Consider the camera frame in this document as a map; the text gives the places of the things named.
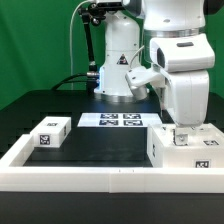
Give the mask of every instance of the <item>green wall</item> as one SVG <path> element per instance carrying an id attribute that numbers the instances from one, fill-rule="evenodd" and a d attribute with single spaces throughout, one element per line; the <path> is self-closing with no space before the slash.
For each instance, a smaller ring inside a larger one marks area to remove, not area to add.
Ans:
<path id="1" fill-rule="evenodd" d="M 30 90 L 50 89 L 70 75 L 69 25 L 78 0 L 0 1 L 0 109 Z M 207 34 L 216 51 L 211 91 L 224 97 L 224 10 L 207 17 Z M 74 24 L 75 73 L 88 69 L 83 25 Z M 104 61 L 103 26 L 92 27 L 95 57 Z"/>

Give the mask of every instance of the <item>white block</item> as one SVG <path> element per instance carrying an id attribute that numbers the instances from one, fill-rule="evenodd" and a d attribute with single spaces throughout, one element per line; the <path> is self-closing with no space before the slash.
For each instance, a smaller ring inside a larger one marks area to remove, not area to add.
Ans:
<path id="1" fill-rule="evenodd" d="M 224 134 L 212 124 L 188 128 L 188 145 L 173 142 L 175 125 L 148 128 L 147 154 L 153 167 L 224 167 Z"/>
<path id="2" fill-rule="evenodd" d="M 108 192 L 106 168 L 2 167 L 0 191 Z"/>
<path id="3" fill-rule="evenodd" d="M 59 148 L 70 131 L 70 117 L 46 117 L 31 131 L 34 147 Z"/>
<path id="4" fill-rule="evenodd" d="M 110 193 L 144 192 L 144 168 L 112 168 L 110 170 Z"/>
<path id="5" fill-rule="evenodd" d="M 0 160 L 0 167 L 23 166 L 33 151 L 33 136 L 22 135 Z"/>

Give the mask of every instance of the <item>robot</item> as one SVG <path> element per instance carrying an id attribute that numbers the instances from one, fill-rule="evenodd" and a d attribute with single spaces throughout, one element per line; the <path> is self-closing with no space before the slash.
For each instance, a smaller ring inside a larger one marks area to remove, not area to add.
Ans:
<path id="1" fill-rule="evenodd" d="M 123 4 L 144 17 L 146 60 L 152 62 L 148 70 L 138 67 L 129 71 L 127 82 L 137 99 L 146 97 L 143 86 L 151 83 L 161 109 L 167 110 L 176 124 L 174 141 L 186 145 L 184 128 L 200 126 L 205 120 L 209 93 L 206 69 L 215 62 L 203 33 L 204 0 L 143 0 Z"/>
<path id="2" fill-rule="evenodd" d="M 124 7 L 121 5 L 121 0 L 97 0 L 91 3 L 87 10 L 80 10 L 80 15 L 85 28 L 87 20 L 93 26 L 99 26 L 102 21 L 105 24 L 105 62 L 99 69 L 98 86 L 92 88 L 95 98 L 130 103 L 134 102 L 135 98 L 125 75 L 130 66 L 133 68 L 140 66 L 138 58 L 132 60 L 139 49 L 140 28 L 137 22 L 123 14 L 122 10 Z M 92 43 L 90 43 L 91 34 L 89 28 L 85 30 L 87 30 L 87 45 L 92 56 L 89 61 L 90 64 L 95 65 Z M 89 67 L 91 72 L 97 71 L 93 66 Z"/>

